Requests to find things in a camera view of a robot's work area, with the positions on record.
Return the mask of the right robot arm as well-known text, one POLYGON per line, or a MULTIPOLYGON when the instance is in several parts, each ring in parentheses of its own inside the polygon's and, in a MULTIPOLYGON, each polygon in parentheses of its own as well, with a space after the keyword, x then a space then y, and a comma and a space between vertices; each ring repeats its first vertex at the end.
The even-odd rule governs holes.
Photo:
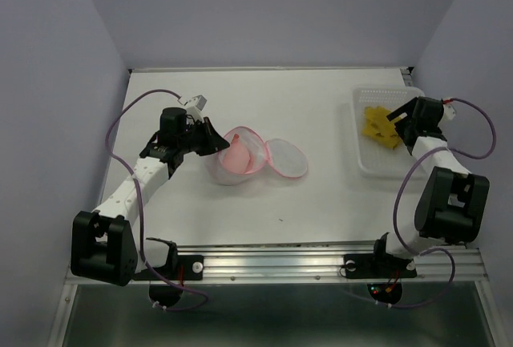
POLYGON ((394 232, 378 239, 369 255, 369 266, 378 275, 404 270, 416 256, 437 252, 444 244, 470 243, 479 234, 490 182, 457 160, 458 150, 450 148, 442 133, 439 124, 454 115, 453 102, 416 97, 387 116, 415 160, 399 191, 406 190, 418 168, 428 179, 414 211, 413 228, 405 236, 398 225, 401 199, 395 199, 394 232))

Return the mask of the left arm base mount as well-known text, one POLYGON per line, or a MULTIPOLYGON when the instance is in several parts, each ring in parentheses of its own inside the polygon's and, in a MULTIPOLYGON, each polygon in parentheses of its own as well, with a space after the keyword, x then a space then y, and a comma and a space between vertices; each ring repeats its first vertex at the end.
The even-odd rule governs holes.
POLYGON ((209 296, 205 291, 185 285, 187 280, 203 279, 204 257, 180 255, 177 244, 171 240, 147 237, 145 241, 151 245, 147 260, 139 258, 132 280, 150 283, 148 298, 151 306, 171 313, 206 305, 209 296))

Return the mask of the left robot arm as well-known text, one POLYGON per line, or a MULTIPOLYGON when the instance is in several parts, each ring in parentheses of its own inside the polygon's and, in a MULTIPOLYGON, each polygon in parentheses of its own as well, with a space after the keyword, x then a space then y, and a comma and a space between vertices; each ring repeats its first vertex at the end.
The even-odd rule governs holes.
POLYGON ((81 211, 74 218, 71 272, 124 286, 145 270, 132 233, 139 209, 171 179, 185 155, 212 155, 228 147, 199 107, 163 109, 159 130, 129 176, 93 212, 81 211))

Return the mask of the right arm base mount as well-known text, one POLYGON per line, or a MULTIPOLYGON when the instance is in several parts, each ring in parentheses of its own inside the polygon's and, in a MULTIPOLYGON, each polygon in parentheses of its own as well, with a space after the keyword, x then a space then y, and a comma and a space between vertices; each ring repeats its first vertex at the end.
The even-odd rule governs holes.
POLYGON ((386 251, 388 232, 374 242, 372 252, 349 253, 342 256, 339 275, 349 280, 370 280, 370 297, 379 304, 396 305, 402 298, 401 279, 418 274, 412 259, 402 259, 386 251))

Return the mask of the yellow bra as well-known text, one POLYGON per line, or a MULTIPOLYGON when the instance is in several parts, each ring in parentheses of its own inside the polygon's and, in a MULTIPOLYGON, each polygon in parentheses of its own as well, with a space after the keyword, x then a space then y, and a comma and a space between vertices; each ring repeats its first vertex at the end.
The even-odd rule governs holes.
POLYGON ((399 118, 390 122, 386 116, 390 110, 384 107, 366 107, 364 110, 365 124, 362 134, 376 143, 394 150, 401 142, 395 129, 395 124, 400 121, 399 118))

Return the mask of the white mesh laundry bag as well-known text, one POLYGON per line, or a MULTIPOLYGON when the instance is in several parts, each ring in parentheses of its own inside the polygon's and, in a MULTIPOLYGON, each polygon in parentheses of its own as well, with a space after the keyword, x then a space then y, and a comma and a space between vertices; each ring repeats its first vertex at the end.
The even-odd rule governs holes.
POLYGON ((224 139, 231 143, 232 137, 238 134, 247 146, 251 161, 244 174, 235 174, 226 170, 222 159, 227 149, 209 155, 205 167, 211 179, 221 185, 237 185, 255 177, 265 168, 271 168, 276 174, 286 179, 300 179, 308 171, 308 161, 304 153, 295 145, 283 139, 263 140, 249 127, 234 127, 225 134, 224 139))

